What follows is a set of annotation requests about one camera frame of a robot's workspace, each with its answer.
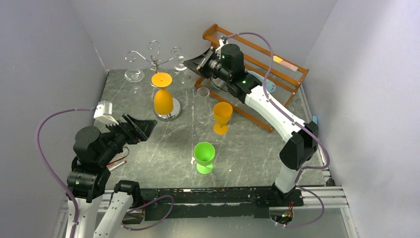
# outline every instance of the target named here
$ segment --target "metal glass holder stand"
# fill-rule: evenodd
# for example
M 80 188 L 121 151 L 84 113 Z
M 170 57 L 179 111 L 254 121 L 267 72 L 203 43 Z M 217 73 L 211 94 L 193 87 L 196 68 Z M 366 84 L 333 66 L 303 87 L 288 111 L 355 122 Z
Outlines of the metal glass holder stand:
M 159 70 L 161 68 L 161 65 L 179 58 L 181 53 L 182 53 L 182 49 L 180 47 L 174 47 L 171 50 L 172 54 L 176 54 L 175 56 L 171 57 L 168 60 L 165 61 L 161 61 L 159 60 L 159 53 L 160 53 L 160 44 L 158 41 L 150 41 L 148 44 L 148 49 L 150 51 L 152 51 L 153 49 L 157 48 L 157 53 L 156 56 L 155 55 L 150 55 L 150 60 L 148 60 L 146 57 L 144 57 L 141 53 L 139 53 L 138 51 L 130 51 L 125 55 L 125 60 L 127 60 L 128 62 L 134 62 L 136 60 L 135 54 L 139 55 L 142 59 L 144 59 L 145 61 L 147 61 L 149 63 L 149 69 L 153 70 L 156 73 L 159 73 Z M 150 84 L 152 87 L 157 88 L 152 81 L 150 81 Z M 155 112 L 156 117 L 159 120 L 162 121 L 171 121 L 171 120 L 175 120 L 176 118 L 179 117 L 179 115 L 181 114 L 181 104 L 179 103 L 179 101 L 176 98 L 173 98 L 173 110 L 170 114 L 167 115 L 161 115 L 158 114 L 157 112 Z

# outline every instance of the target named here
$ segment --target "tabletop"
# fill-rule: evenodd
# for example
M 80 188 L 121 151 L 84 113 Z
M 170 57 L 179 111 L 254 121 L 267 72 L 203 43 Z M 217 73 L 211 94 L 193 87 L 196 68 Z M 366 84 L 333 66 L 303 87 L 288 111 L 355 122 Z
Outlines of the tabletop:
M 136 119 L 156 119 L 157 125 L 146 142 L 129 145 L 127 163 L 111 172 L 107 189 L 122 179 L 138 181 L 141 188 L 198 188 L 198 187 L 232 187 L 272 185 L 281 168 L 279 152 L 285 145 L 280 135 L 268 132 L 234 111 L 229 121 L 229 131 L 218 135 L 213 131 L 214 120 L 199 123 L 194 114 L 197 103 L 194 87 L 195 78 L 190 74 L 175 74 L 166 71 L 173 77 L 167 87 L 172 96 L 179 100 L 181 115 L 173 121 L 160 121 L 153 110 L 153 96 L 158 89 L 151 86 L 154 72 L 143 69 L 145 77 L 137 83 L 124 78 L 124 70 L 109 72 L 101 100 L 113 103 L 112 115 L 121 119 L 128 113 Z M 253 111 L 228 93 L 211 87 L 210 82 L 204 86 L 215 90 L 224 98 L 248 113 L 265 121 Z M 277 87 L 272 95 L 282 102 L 285 91 Z M 219 101 L 210 98 L 210 106 Z M 288 107 L 296 116 L 308 121 L 302 94 L 299 92 Z M 94 126 L 106 132 L 105 125 L 96 121 Z M 193 149 L 199 142 L 211 143 L 216 150 L 213 171 L 203 175 L 197 171 Z M 319 166 L 319 152 L 315 153 L 305 166 Z M 307 170 L 301 176 L 299 185 L 325 185 L 322 171 Z

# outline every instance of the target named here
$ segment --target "blue object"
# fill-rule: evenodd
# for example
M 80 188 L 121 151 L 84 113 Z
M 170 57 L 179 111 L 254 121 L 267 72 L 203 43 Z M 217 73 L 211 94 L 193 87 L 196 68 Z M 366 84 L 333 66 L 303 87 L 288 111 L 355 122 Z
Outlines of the blue object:
M 255 76 L 259 81 L 261 81 L 261 83 L 263 82 L 264 77 L 262 77 L 261 75 L 255 73 L 254 71 L 248 71 L 248 73 Z M 273 81 L 267 79 L 266 82 L 265 82 L 265 88 L 267 89 L 267 92 L 272 93 L 272 92 L 275 91 L 275 83 L 273 83 Z

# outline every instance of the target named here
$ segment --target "chrome round base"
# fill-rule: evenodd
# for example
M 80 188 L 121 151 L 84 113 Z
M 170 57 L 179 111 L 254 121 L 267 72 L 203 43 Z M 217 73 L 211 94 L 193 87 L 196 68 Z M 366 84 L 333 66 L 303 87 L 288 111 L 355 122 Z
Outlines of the chrome round base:
M 172 98 L 172 99 L 173 99 L 172 112 L 166 115 L 161 115 L 155 112 L 157 119 L 162 120 L 162 121 L 171 121 L 171 120 L 177 119 L 179 115 L 181 115 L 181 104 L 179 103 L 178 99 L 176 98 Z

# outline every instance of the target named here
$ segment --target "white wall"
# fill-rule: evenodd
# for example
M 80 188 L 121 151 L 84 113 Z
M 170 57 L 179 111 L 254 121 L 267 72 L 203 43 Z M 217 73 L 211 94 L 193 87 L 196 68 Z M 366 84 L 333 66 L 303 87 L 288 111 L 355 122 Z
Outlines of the white wall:
M 339 0 L 305 66 L 360 236 L 419 237 L 419 1 Z
M 162 60 L 174 46 L 185 57 L 196 57 L 210 46 L 202 35 L 214 23 L 232 32 L 263 34 L 277 54 L 302 64 L 336 2 L 72 0 L 106 68 L 147 66 L 143 60 L 128 63 L 124 56 L 131 50 L 150 56 L 150 40 L 160 41 Z
M 0 237 L 48 238 L 64 191 L 44 168 L 34 134 L 47 115 L 95 106 L 106 71 L 69 1 L 0 1 Z M 41 143 L 62 179 L 75 133 L 91 113 L 52 119 Z

